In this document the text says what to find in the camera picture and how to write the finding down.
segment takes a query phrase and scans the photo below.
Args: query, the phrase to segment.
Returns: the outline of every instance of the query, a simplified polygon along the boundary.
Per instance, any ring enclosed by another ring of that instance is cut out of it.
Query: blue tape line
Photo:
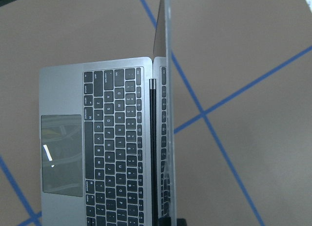
[[[36,214],[36,218],[40,218],[42,216],[41,211]],[[29,224],[33,223],[33,220],[29,218],[28,220],[25,220],[24,222],[20,223],[18,226],[27,226]]]
[[[253,203],[253,201],[252,201],[250,195],[248,194],[247,189],[245,188],[245,186],[244,186],[244,184],[243,184],[241,178],[239,177],[238,172],[236,171],[236,169],[235,169],[233,163],[231,162],[231,160],[230,160],[230,158],[229,158],[227,152],[225,151],[225,149],[224,149],[224,147],[223,147],[223,145],[222,145],[222,143],[221,143],[221,140],[220,140],[219,137],[217,136],[217,134],[216,134],[216,132],[215,132],[215,130],[214,130],[212,124],[211,124],[210,121],[208,120],[207,116],[204,117],[204,120],[205,120],[205,122],[206,122],[206,124],[207,124],[207,126],[208,126],[208,128],[209,128],[209,130],[210,130],[210,132],[211,132],[211,134],[212,134],[212,136],[214,137],[214,140],[215,140],[215,142],[217,143],[217,145],[218,145],[218,147],[219,147],[219,149],[220,149],[220,151],[221,151],[221,153],[222,153],[222,155],[223,155],[225,161],[227,162],[228,166],[230,167],[230,170],[231,170],[231,172],[233,173],[233,175],[234,175],[234,177],[235,177],[235,179],[236,179],[236,181],[237,181],[237,183],[238,183],[240,189],[242,190],[242,192],[243,192],[243,194],[245,195],[245,198],[247,199],[247,201],[248,201],[248,203],[249,203],[251,209],[253,210],[254,215],[256,216],[256,218],[257,218],[258,222],[260,223],[260,225],[261,225],[261,226],[264,226],[264,222],[263,222],[263,220],[262,220],[262,218],[261,218],[259,212],[257,211],[257,208],[255,207],[255,205],[254,205],[254,203]]]
[[[274,69],[270,70],[269,72],[265,73],[264,75],[260,76],[259,78],[257,78],[256,80],[252,81],[251,83],[247,84],[246,86],[242,87],[241,89],[239,89],[238,91],[234,92],[233,94],[227,96],[226,98],[224,98],[223,100],[221,100],[220,102],[214,104],[213,106],[209,107],[207,110],[205,110],[203,113],[205,115],[208,115],[209,113],[215,111],[216,109],[218,109],[219,107],[221,107],[222,105],[224,105],[225,103],[228,103],[229,101],[231,101],[232,99],[234,99],[235,97],[239,96],[240,94],[242,94],[243,92],[245,92],[246,90],[250,89],[251,87],[255,86],[256,84],[260,83],[261,81],[265,80],[267,77],[271,76],[272,74],[276,73],[277,71],[281,70],[282,68],[284,68],[285,66],[291,64],[292,62],[294,62],[295,60],[297,60],[298,58],[302,57],[303,55],[309,53],[312,50],[312,46],[306,48],[305,50],[301,51],[300,53],[296,54],[295,56],[291,57],[290,59],[288,59],[287,61],[283,62],[282,64],[280,64],[279,66],[275,67]],[[182,125],[180,125],[179,127],[177,127],[175,129],[175,133],[178,133],[179,131],[187,128],[188,126],[190,126],[191,124],[195,123],[197,120],[201,119],[202,116],[199,114],[195,117],[193,117],[192,119],[188,120],[187,122],[183,123]]]
[[[12,188],[14,189],[15,193],[17,194],[19,200],[21,201],[21,203],[25,207],[26,211],[28,212],[28,214],[31,217],[31,219],[33,220],[33,222],[35,223],[35,225],[40,226],[40,223],[39,223],[38,219],[36,218],[36,215],[35,215],[33,209],[29,205],[27,199],[23,195],[20,187],[18,186],[17,182],[14,180],[14,177],[12,176],[11,172],[9,171],[9,168],[7,167],[7,165],[5,164],[5,162],[4,162],[4,160],[2,159],[1,156],[0,156],[0,167],[3,170],[6,178],[10,182],[10,184],[11,184]]]

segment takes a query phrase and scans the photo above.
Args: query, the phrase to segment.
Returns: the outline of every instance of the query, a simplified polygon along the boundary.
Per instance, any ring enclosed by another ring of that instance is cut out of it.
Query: black key
[[[125,198],[117,198],[117,208],[126,209],[127,201]]]
[[[137,166],[137,157],[133,155],[127,155],[127,166]]]
[[[137,183],[138,183],[138,186],[143,186],[143,175],[138,175]]]
[[[128,205],[128,215],[137,216],[137,205]]]
[[[165,148],[161,149],[160,159],[165,160],[167,156],[167,150]]]
[[[135,117],[135,116],[136,116],[136,107],[126,106],[126,117]]]
[[[127,191],[137,192],[137,182],[136,181],[127,181]]]
[[[83,104],[86,106],[92,106],[93,105],[93,96],[92,95],[86,95],[83,97]]]
[[[135,92],[136,90],[136,83],[135,81],[126,81],[126,85],[125,85],[125,88],[126,88],[126,92]]]
[[[93,95],[95,97],[103,96],[103,72],[95,71],[93,73]]]
[[[138,210],[139,211],[143,211],[144,209],[143,209],[143,200],[139,200],[138,201]]]
[[[165,123],[163,123],[163,124],[161,125],[161,134],[162,134],[162,135],[166,135],[166,133],[167,133],[167,126],[166,126]]]
[[[113,115],[114,113],[114,104],[113,103],[105,103],[104,104],[104,114],[105,115]]]
[[[104,170],[103,169],[95,169],[96,180],[104,180]]]
[[[114,126],[114,117],[112,115],[104,116],[104,125],[106,127]]]
[[[116,136],[124,136],[125,135],[125,125],[117,124],[115,126],[115,135]]]
[[[104,159],[96,157],[94,160],[94,166],[96,168],[104,168]]]
[[[115,113],[115,121],[116,121],[116,123],[124,123],[125,122],[125,113],[124,112],[116,112]]]
[[[95,217],[96,211],[94,209],[94,206],[87,206],[86,209],[87,209],[87,216]]]
[[[136,128],[136,120],[135,119],[126,119],[126,129],[135,129]]]
[[[86,181],[86,193],[94,193],[94,181]]]
[[[105,150],[114,150],[114,140],[105,140]]]
[[[116,174],[116,184],[125,185],[126,184],[126,174]]]
[[[94,195],[86,194],[86,204],[94,205]]]
[[[95,156],[104,156],[104,147],[102,145],[94,146],[94,155]]]
[[[94,110],[94,120],[103,120],[103,110]]]
[[[138,188],[138,197],[143,198],[143,188],[142,187]]]
[[[85,83],[84,86],[84,94],[92,94],[93,93],[93,85],[91,83]]]
[[[143,154],[142,154],[142,150],[139,149],[137,151],[137,160],[142,161],[143,160]]]
[[[93,108],[92,107],[85,107],[83,111],[84,111],[84,120],[86,121],[93,120]]]
[[[124,86],[124,76],[123,76],[123,69],[115,70],[114,72],[115,78],[115,87]]]
[[[106,225],[105,217],[97,216],[97,226]]]
[[[111,198],[111,199],[115,199],[116,198],[115,189],[114,188],[106,188],[106,197]]]
[[[165,110],[167,108],[167,101],[165,98],[161,99],[161,109]]]
[[[138,124],[136,131],[138,136],[142,136],[142,125]]]
[[[137,113],[136,121],[137,121],[137,123],[142,123],[142,113],[141,112]]]
[[[136,132],[135,131],[127,131],[126,132],[126,140],[127,142],[136,142]]]
[[[85,178],[94,179],[93,123],[84,122]]]
[[[94,134],[94,144],[103,144],[104,138],[102,133],[95,133]]]
[[[126,105],[136,104],[136,95],[134,93],[126,93]]]
[[[136,154],[137,153],[137,144],[127,143],[127,154]]]
[[[116,111],[124,111],[125,110],[124,100],[116,100],[115,101],[115,110]]]
[[[94,132],[103,132],[103,122],[94,122]]]
[[[128,199],[128,204],[137,204],[136,193],[128,193],[127,199]]]
[[[105,174],[106,175],[115,175],[115,165],[114,164],[106,164],[105,165]]]
[[[115,187],[115,176],[106,176],[105,185],[107,187]]]
[[[115,88],[115,99],[125,98],[125,92],[123,88]]]
[[[142,100],[141,99],[137,99],[137,101],[136,101],[136,109],[138,110],[138,111],[141,111],[142,110]]]
[[[106,200],[106,209],[107,210],[116,210],[116,201],[107,199]]]
[[[105,215],[105,205],[97,204],[96,211],[97,211],[97,215]]]
[[[104,192],[104,182],[103,181],[96,181],[96,191],[97,192]]]
[[[106,127],[104,129],[105,139],[113,139],[114,138],[114,128]]]
[[[167,95],[166,86],[162,86],[162,87],[161,87],[161,96],[162,96],[163,98],[165,98],[166,95]]]
[[[114,101],[114,93],[112,91],[105,91],[104,92],[104,102],[105,103],[112,103]]]
[[[141,87],[136,88],[136,97],[141,98]]]
[[[126,186],[117,185],[116,186],[116,191],[117,191],[117,196],[118,197],[126,197],[127,196]]]
[[[166,111],[161,112],[161,121],[165,123],[167,120]]]
[[[84,72],[83,73],[83,82],[84,83],[90,83],[92,82],[93,75],[92,72]]]
[[[94,98],[94,108],[103,108],[103,98]]]
[[[117,210],[117,219],[127,221],[127,212],[125,210]]]
[[[161,147],[166,147],[167,146],[167,139],[166,136],[161,137]]]
[[[144,223],[144,213],[143,212],[138,213],[138,221],[140,224]]]
[[[161,68],[161,83],[166,84],[166,68]]]
[[[104,71],[104,90],[112,90],[113,89],[113,71],[108,70]]]
[[[141,162],[139,162],[138,164],[137,164],[137,171],[138,171],[138,173],[143,173],[143,163],[141,163]]]
[[[141,138],[141,137],[138,137],[138,138],[137,138],[137,147],[138,147],[139,149],[142,149],[142,138]]]
[[[115,153],[114,152],[105,152],[105,162],[114,163],[115,162]]]
[[[136,77],[136,70],[134,68],[126,69],[126,80],[133,80]]]
[[[125,147],[125,138],[116,137],[116,148],[124,148],[124,147]]]
[[[136,69],[136,84],[141,85],[141,68]]]
[[[135,180],[137,179],[137,169],[136,168],[127,168],[127,178]]]
[[[126,172],[126,163],[125,162],[116,162],[116,172]]]
[[[124,149],[116,149],[116,160],[125,160],[126,154]]]
[[[107,222],[116,223],[116,212],[108,211],[106,213]]]

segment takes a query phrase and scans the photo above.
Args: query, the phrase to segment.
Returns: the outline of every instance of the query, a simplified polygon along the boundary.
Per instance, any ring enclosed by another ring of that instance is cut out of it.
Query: laptop
[[[176,225],[169,0],[154,56],[43,68],[44,226]]]

